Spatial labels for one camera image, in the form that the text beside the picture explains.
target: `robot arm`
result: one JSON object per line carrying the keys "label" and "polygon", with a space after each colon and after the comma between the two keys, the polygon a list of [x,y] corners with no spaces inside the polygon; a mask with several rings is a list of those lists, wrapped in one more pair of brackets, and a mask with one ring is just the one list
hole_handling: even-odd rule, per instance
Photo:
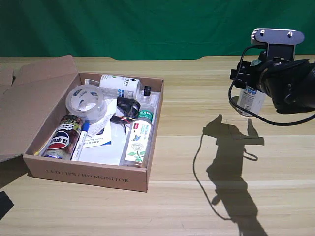
{"label": "robot arm", "polygon": [[248,61],[238,63],[230,79],[237,88],[249,85],[271,97],[278,113],[314,111],[315,63],[294,60],[295,47],[303,41],[303,33],[295,30],[255,29],[251,42],[263,50],[258,58],[261,62],[256,66]]}

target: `black cable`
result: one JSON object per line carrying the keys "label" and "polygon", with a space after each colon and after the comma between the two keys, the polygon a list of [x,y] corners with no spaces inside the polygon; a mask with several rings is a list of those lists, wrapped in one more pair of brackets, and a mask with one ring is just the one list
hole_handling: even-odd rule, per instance
{"label": "black cable", "polygon": [[256,118],[258,118],[258,119],[260,119],[260,120],[262,120],[262,121],[264,121],[264,122],[266,122],[266,123],[268,123],[268,124],[277,125],[277,126],[292,126],[292,125],[297,125],[297,124],[303,124],[303,123],[306,123],[306,122],[308,122],[308,121],[314,119],[314,118],[315,118],[315,114],[313,114],[312,116],[310,116],[310,117],[308,117],[308,118],[305,118],[305,119],[302,119],[302,120],[299,120],[299,121],[295,121],[295,122],[289,122],[289,123],[274,122],[274,121],[267,120],[267,119],[265,119],[265,118],[263,118],[263,117],[261,117],[261,116],[255,114],[255,113],[249,111],[249,110],[246,110],[245,108],[243,108],[243,107],[237,105],[237,104],[232,100],[231,92],[232,92],[233,86],[234,86],[234,84],[235,84],[235,81],[236,81],[236,79],[237,79],[237,76],[238,76],[238,74],[240,73],[240,70],[241,70],[241,68],[242,68],[242,62],[243,62],[245,53],[247,52],[247,50],[249,50],[249,49],[251,49],[251,48],[262,48],[262,47],[261,47],[261,46],[249,46],[249,47],[247,47],[247,48],[243,51],[242,56],[241,56],[241,59],[240,59],[240,65],[239,65],[239,68],[238,68],[238,70],[237,70],[236,76],[235,76],[235,78],[234,78],[233,82],[231,83],[231,86],[230,86],[230,88],[229,88],[229,90],[228,90],[228,99],[230,100],[230,103],[231,103],[234,107],[236,107],[236,108],[238,108],[238,109],[240,109],[240,110],[242,110],[242,111],[244,111],[244,112],[247,112],[247,113],[251,114],[252,116],[254,116],[254,117],[256,117]]}

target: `blue marker cap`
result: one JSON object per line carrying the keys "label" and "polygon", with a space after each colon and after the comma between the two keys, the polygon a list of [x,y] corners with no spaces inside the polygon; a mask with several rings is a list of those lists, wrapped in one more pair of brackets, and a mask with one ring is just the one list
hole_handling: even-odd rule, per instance
{"label": "blue marker cap", "polygon": [[82,126],[82,131],[88,131],[89,130],[89,127],[90,127],[90,123],[88,122],[85,122]]}

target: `white paper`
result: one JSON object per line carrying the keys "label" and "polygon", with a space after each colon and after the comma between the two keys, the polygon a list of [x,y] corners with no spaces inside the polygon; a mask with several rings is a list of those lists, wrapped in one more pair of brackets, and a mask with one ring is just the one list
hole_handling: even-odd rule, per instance
{"label": "white paper", "polygon": [[83,148],[109,145],[112,141],[111,123],[108,122],[105,127],[92,138],[86,137]]}
{"label": "white paper", "polygon": [[92,138],[98,134],[105,125],[109,122],[110,118],[116,112],[117,99],[106,99],[107,111],[105,116],[95,124],[91,124],[88,130],[88,137]]}
{"label": "white paper", "polygon": [[121,125],[111,123],[111,129],[111,145],[87,147],[82,149],[80,161],[116,166],[119,165],[129,128],[126,126],[127,134],[125,134],[124,128]]}

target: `black bottle cap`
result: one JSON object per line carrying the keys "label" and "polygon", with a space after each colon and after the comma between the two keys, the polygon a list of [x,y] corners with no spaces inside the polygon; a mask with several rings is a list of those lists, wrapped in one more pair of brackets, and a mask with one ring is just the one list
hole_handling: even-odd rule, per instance
{"label": "black bottle cap", "polygon": [[149,97],[151,94],[151,86],[145,85],[143,90],[143,95]]}

